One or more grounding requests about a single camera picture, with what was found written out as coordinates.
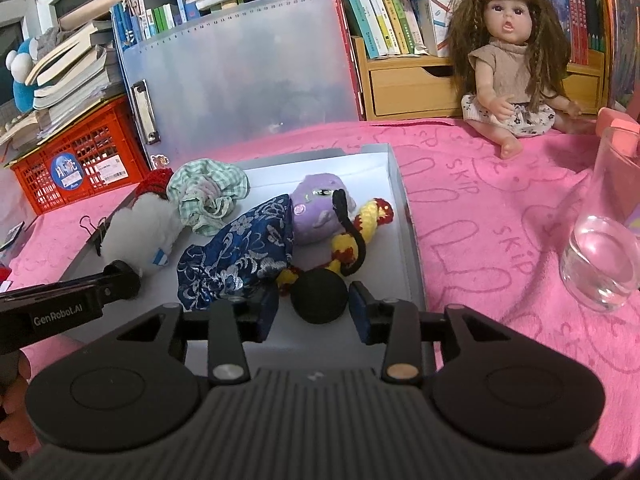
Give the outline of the person left hand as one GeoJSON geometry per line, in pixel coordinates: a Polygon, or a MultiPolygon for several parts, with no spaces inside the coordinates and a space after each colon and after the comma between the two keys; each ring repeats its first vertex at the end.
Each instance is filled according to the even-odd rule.
{"type": "Polygon", "coordinates": [[[17,376],[11,385],[6,387],[1,397],[1,406],[6,418],[0,424],[0,436],[9,445],[11,452],[34,454],[40,444],[30,422],[25,404],[26,391],[32,378],[29,360],[23,352],[18,354],[17,376]]]}

